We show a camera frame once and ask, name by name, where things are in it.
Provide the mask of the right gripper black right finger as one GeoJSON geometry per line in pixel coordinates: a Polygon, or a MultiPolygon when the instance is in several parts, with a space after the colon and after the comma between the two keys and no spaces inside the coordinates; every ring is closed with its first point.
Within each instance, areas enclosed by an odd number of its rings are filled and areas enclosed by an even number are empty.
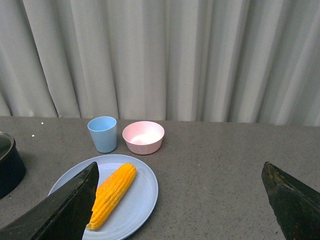
{"type": "Polygon", "coordinates": [[[268,201],[287,240],[320,238],[320,193],[265,162],[261,178],[268,201]]]}

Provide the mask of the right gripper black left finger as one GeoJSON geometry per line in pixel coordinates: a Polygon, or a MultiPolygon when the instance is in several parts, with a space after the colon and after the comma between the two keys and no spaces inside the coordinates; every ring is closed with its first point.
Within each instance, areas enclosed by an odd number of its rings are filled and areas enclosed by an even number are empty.
{"type": "Polygon", "coordinates": [[[91,163],[0,230],[2,240],[80,240],[92,216],[99,170],[91,163]]]}

